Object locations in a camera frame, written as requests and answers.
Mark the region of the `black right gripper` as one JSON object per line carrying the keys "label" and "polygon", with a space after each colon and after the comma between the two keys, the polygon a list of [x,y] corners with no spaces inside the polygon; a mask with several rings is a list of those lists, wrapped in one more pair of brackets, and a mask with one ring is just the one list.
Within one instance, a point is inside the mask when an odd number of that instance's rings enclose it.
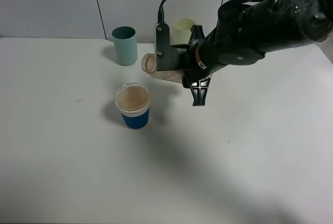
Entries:
{"label": "black right gripper", "polygon": [[216,63],[213,54],[213,43],[203,41],[205,35],[202,25],[191,26],[188,44],[180,44],[185,49],[185,70],[183,87],[190,89],[193,106],[204,106],[212,74],[215,73]]}

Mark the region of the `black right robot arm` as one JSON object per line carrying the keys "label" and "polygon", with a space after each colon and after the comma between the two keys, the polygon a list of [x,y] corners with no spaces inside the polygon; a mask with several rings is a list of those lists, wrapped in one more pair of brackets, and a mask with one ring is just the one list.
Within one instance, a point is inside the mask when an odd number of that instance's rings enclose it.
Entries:
{"label": "black right robot arm", "polygon": [[193,25],[183,86],[194,106],[206,101],[211,76],[229,66],[255,64],[267,53],[325,41],[332,33],[332,0],[230,0],[216,27]]}

